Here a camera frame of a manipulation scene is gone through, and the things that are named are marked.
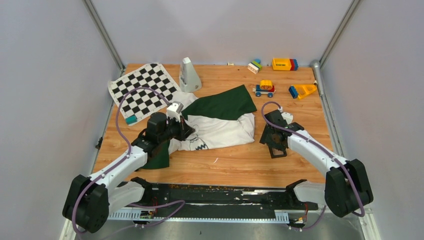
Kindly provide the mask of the white green garment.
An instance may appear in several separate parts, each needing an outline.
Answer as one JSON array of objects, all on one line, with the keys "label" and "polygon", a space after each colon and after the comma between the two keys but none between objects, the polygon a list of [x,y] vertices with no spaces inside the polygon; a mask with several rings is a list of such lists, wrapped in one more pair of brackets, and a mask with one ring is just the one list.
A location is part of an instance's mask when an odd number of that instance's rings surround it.
[{"label": "white green garment", "polygon": [[143,169],[168,168],[170,155],[176,151],[227,148],[255,141],[257,108],[245,85],[204,97],[178,91],[173,100],[183,104],[181,113],[194,133],[184,141],[169,140]]}]

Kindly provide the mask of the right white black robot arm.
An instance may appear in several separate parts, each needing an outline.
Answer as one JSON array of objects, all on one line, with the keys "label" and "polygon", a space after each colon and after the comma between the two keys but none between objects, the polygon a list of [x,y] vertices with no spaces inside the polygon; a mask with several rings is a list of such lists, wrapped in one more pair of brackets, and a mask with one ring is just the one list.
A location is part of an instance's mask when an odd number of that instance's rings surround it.
[{"label": "right white black robot arm", "polygon": [[290,149],[311,163],[324,177],[324,183],[301,179],[288,186],[286,204],[298,209],[305,202],[329,207],[343,218],[362,210],[374,201],[365,165],[359,159],[348,160],[315,140],[300,124],[288,123],[280,110],[262,116],[266,122],[261,144],[270,151]]}]

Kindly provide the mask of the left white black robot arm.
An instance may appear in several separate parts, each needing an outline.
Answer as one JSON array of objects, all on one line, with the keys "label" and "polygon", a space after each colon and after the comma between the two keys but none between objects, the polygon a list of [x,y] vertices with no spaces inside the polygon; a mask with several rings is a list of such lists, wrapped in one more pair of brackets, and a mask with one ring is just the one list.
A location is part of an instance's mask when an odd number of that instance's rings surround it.
[{"label": "left white black robot arm", "polygon": [[72,222],[75,231],[83,228],[95,233],[110,214],[121,208],[133,203],[149,206],[153,201],[152,184],[140,177],[124,180],[167,150],[170,140],[184,141],[194,131],[182,116],[152,114],[146,128],[119,158],[90,176],[80,174],[72,180],[62,215]]}]

